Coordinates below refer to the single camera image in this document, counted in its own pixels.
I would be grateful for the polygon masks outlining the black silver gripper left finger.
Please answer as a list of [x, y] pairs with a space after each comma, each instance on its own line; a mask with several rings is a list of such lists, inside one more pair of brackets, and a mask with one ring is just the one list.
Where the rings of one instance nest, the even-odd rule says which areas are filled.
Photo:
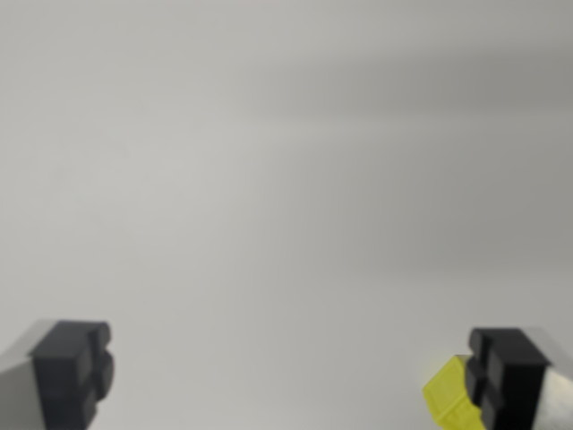
[[1, 352], [3, 429], [87, 429], [110, 392], [108, 322], [42, 319]]

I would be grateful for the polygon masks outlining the black silver gripper right finger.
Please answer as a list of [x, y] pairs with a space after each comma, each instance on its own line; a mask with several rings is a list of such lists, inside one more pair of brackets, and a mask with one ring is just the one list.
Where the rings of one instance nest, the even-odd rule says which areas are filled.
[[572, 350], [540, 328], [471, 330], [465, 386], [486, 429], [570, 429]]

